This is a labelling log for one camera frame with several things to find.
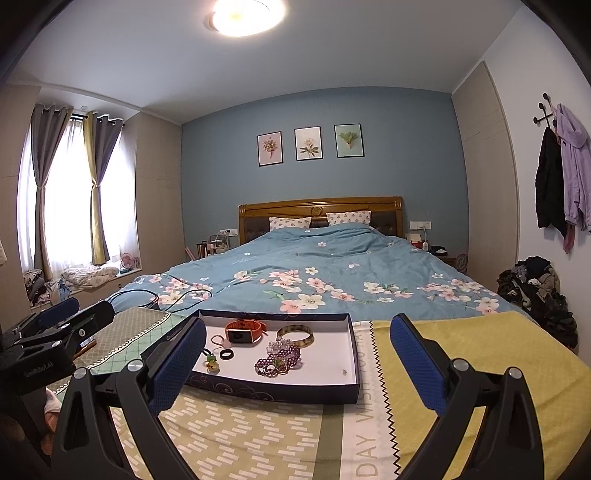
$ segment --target curtain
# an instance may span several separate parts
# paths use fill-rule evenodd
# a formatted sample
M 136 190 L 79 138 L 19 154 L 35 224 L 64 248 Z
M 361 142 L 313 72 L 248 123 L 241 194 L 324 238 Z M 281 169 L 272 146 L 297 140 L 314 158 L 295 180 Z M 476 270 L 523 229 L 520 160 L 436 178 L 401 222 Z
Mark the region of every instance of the curtain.
M 121 131 L 100 183 L 100 208 L 111 262 L 119 262 L 122 253 L 139 256 L 135 225 L 135 154 L 128 154 L 126 133 L 126 129 Z
M 35 266 L 35 197 L 37 185 L 31 158 L 31 127 L 22 149 L 21 168 L 18 172 L 17 230 L 18 249 L 21 256 L 22 271 Z
M 51 280 L 51 267 L 45 239 L 45 192 L 47 178 L 57 147 L 66 130 L 72 109 L 55 105 L 48 109 L 38 103 L 31 116 L 31 156 L 33 175 L 37 185 L 35 194 L 35 268 L 43 270 L 46 281 Z
M 92 236 L 92 262 L 103 265 L 109 261 L 109 249 L 103 229 L 100 208 L 100 183 L 102 182 L 111 154 L 123 128 L 123 120 L 109 120 L 91 112 L 83 121 L 84 144 L 88 155 L 92 189 L 90 191 L 90 233 Z
M 82 122 L 70 120 L 47 180 L 45 234 L 54 277 L 66 268 L 92 265 L 90 188 Z

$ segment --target jewelry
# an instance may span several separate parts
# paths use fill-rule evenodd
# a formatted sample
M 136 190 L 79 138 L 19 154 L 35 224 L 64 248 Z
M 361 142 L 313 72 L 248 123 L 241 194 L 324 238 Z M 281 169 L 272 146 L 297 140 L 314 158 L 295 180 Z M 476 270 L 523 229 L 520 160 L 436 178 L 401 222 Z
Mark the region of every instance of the jewelry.
M 220 358 L 222 360 L 230 360 L 231 358 L 234 358 L 234 352 L 229 348 L 225 348 L 220 352 Z
M 307 327 L 306 325 L 288 325 L 287 327 L 283 327 L 277 332 L 277 339 L 279 340 L 286 333 L 289 332 L 306 332 L 308 334 L 308 337 L 302 340 L 291 340 L 291 342 L 296 347 L 304 348 L 314 343 L 314 332 L 312 332 L 312 329 L 310 327 Z
M 207 348 L 203 349 L 203 353 L 207 355 L 207 357 L 205 357 L 207 360 L 205 362 L 205 366 L 207 367 L 207 373 L 218 373 L 220 371 L 220 366 L 217 364 L 216 356 L 212 353 L 211 350 L 208 350 Z
M 220 337 L 222 339 L 221 343 L 218 343 L 214 340 L 214 338 Z M 214 345 L 220 346 L 222 348 L 231 348 L 232 344 L 230 343 L 230 341 L 227 338 L 224 338 L 222 335 L 214 335 L 212 336 L 212 343 Z
M 285 375 L 300 361 L 300 348 L 284 338 L 269 342 L 267 354 L 267 358 L 260 358 L 255 363 L 255 372 L 263 377 Z
M 237 320 L 226 325 L 226 336 L 232 343 L 255 343 L 267 326 L 258 320 Z

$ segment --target framed picture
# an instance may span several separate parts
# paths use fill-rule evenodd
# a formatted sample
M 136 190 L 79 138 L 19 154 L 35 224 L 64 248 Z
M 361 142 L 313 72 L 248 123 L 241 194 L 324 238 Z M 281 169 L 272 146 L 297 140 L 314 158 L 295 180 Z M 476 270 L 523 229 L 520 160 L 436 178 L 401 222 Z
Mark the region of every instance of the framed picture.
M 360 124 L 335 125 L 336 156 L 363 157 L 363 136 Z
M 295 159 L 319 160 L 322 158 L 320 127 L 295 129 Z
M 259 167 L 283 163 L 283 146 L 281 132 L 259 135 L 258 137 Z

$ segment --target ceiling light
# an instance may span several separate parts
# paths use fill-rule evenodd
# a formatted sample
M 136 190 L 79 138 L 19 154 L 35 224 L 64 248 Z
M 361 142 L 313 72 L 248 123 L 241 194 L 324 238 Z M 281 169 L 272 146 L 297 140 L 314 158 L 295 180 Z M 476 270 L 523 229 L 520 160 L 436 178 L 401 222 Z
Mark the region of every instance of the ceiling light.
M 218 0 L 211 25 L 223 35 L 246 37 L 273 28 L 284 16 L 281 0 Z

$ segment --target floral bedding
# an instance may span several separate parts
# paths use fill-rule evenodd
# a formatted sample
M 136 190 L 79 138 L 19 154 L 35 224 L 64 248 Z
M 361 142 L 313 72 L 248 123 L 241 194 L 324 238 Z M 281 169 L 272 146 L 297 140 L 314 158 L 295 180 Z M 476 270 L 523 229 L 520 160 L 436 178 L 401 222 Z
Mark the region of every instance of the floral bedding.
M 248 244 L 142 276 L 161 310 L 349 313 L 352 320 L 452 319 L 517 310 L 493 291 L 407 241 L 362 223 L 281 228 Z M 147 292 L 112 300 L 115 311 L 149 303 Z

